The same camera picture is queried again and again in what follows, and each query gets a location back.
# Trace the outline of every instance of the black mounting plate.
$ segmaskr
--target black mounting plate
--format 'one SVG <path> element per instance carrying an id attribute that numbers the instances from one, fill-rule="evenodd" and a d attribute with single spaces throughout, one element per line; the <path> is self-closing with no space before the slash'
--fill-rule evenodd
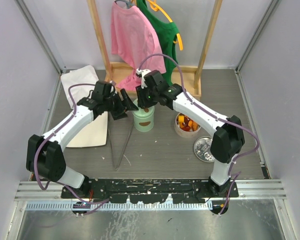
<path id="1" fill-rule="evenodd" d="M 92 199 L 99 202 L 109 198 L 110 203 L 126 203 L 128 196 L 130 202 L 137 204 L 164 203 L 171 194 L 173 203 L 205 203 L 205 198 L 224 198 L 230 184 L 218 196 L 208 189 L 206 179 L 90 179 Z M 230 197 L 238 197 L 238 188 L 234 183 Z M 89 198 L 89 194 L 80 195 Z M 73 199 L 74 196 L 66 188 L 62 189 L 62 199 Z"/>

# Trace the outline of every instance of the yellow hanger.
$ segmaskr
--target yellow hanger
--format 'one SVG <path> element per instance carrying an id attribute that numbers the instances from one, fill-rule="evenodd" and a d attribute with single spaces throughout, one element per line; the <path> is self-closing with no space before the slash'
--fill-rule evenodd
<path id="1" fill-rule="evenodd" d="M 169 15 L 165 12 L 165 10 L 163 10 L 158 4 L 156 4 L 156 1 L 157 1 L 157 0 L 154 0 L 154 2 L 153 2 L 153 1 L 150 1 L 150 0 L 146 0 L 146 1 L 148 1 L 148 2 L 150 3 L 150 7 L 151 7 L 154 11 L 157 12 L 158 10 L 160 10 L 160 11 L 163 13 L 163 15 L 165 15 L 165 17 L 168 19 L 168 21 L 169 21 L 170 23 L 173 22 L 172 19 L 169 17 Z M 184 49 L 184 46 L 183 46 L 183 44 L 182 44 L 182 39 L 181 39 L 180 33 L 177 33 L 177 34 L 176 34 L 176 38 L 177 38 L 178 41 L 173 41 L 173 43 L 174 43 L 174 44 L 179 43 L 180 51 L 182 51 L 182 50 Z"/>
<path id="2" fill-rule="evenodd" d="M 152 8 L 153 11 L 158 12 L 159 8 L 157 8 L 155 5 L 153 5 L 152 3 L 150 3 L 150 7 Z"/>

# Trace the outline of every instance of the wooden clothes rack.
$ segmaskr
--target wooden clothes rack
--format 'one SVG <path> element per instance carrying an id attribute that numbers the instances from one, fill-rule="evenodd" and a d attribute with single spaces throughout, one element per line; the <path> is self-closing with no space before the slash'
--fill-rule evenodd
<path id="1" fill-rule="evenodd" d="M 105 44 L 104 35 L 102 32 L 102 27 L 101 27 L 100 20 L 99 20 L 99 14 L 98 14 L 96 2 L 95 2 L 95 0 L 87 0 L 87 4 L 89 7 L 90 15 L 91 15 L 93 26 L 94 26 L 95 35 L 96 35 L 96 38 L 99 43 L 99 48 L 100 48 L 102 60 L 103 60 L 105 71 L 106 71 L 105 80 L 107 82 L 114 81 L 115 83 L 119 83 L 124 78 L 129 76 L 133 69 L 125 62 L 110 62 L 109 61 L 109 56 L 108 56 L 108 52 L 107 52 L 107 48 L 106 48 L 106 44 Z M 206 60 L 206 56 L 207 56 L 208 49 L 210 46 L 211 38 L 214 33 L 214 29 L 215 29 L 216 22 L 218 19 L 221 4 L 222 4 L 222 0 L 214 1 L 214 6 L 213 6 L 209 26 L 207 29 L 207 33 L 205 36 L 205 40 L 203 43 L 203 48 L 202 48 L 201 57 L 200 57 L 198 66 L 183 66 L 183 65 L 180 66 L 182 73 L 183 73 L 182 74 L 183 81 L 184 81 L 184 86 L 185 86 L 186 90 L 193 97 L 195 97 L 198 100 L 201 97 L 201 73 L 202 73 L 203 66 L 204 66 L 204 63 Z M 180 74 L 179 74 L 179 71 L 177 68 L 175 68 L 173 70 L 171 80 L 173 83 L 181 85 Z M 127 93 L 131 97 L 137 96 L 135 91 L 127 91 Z"/>

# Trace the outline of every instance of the pink shirt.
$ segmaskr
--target pink shirt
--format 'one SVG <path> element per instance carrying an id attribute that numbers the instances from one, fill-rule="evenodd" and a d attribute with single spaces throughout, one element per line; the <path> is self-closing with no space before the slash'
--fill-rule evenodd
<path id="1" fill-rule="evenodd" d="M 162 54 L 156 31 L 137 6 L 123 9 L 115 2 L 112 4 L 111 53 L 118 54 L 133 68 L 132 73 L 116 85 L 129 91 L 135 91 L 141 84 L 141 79 L 136 76 L 141 61 L 150 54 Z M 164 74 L 164 58 L 153 56 L 142 65 L 142 69 L 158 70 Z"/>

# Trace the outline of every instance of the wooden stick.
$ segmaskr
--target wooden stick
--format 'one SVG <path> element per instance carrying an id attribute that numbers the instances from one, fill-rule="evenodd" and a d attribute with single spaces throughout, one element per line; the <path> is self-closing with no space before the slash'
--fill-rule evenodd
<path id="1" fill-rule="evenodd" d="M 110 65 L 110 61 L 109 61 L 109 57 L 108 57 L 108 52 L 107 52 L 107 48 L 106 48 L 104 35 L 102 33 L 102 28 L 101 28 L 101 24 L 100 24 L 100 20 L 99 20 L 96 2 L 95 2 L 95 0 L 87 0 L 87 3 L 88 3 L 89 10 L 90 10 L 91 18 L 92 18 L 95 35 L 96 35 L 96 38 L 99 43 L 99 48 L 100 48 L 103 64 L 105 67 L 106 76 L 107 76 L 107 79 L 110 81 L 113 78 L 113 74 L 112 74 L 112 70 L 111 70 L 111 65 Z"/>
<path id="2" fill-rule="evenodd" d="M 217 22 L 217 19 L 218 19 L 221 4 L 222 4 L 222 0 L 215 0 L 214 1 L 214 6 L 213 6 L 211 18 L 210 18 L 209 27 L 208 27 L 206 35 L 205 35 L 205 40 L 204 40 L 204 44 L 203 44 L 203 48 L 202 48 L 202 53 L 201 53 L 199 65 L 198 65 L 198 68 L 196 69 L 196 73 L 195 73 L 195 76 L 194 76 L 194 89 L 196 91 L 199 89 L 199 81 L 200 81 L 200 78 L 201 78 L 201 72 L 202 72 L 202 69 L 204 67 L 206 57 L 207 57 L 207 53 L 208 53 L 208 49 L 209 49 L 209 46 L 210 46 L 211 38 L 214 34 L 214 30 L 215 30 L 216 22 Z"/>

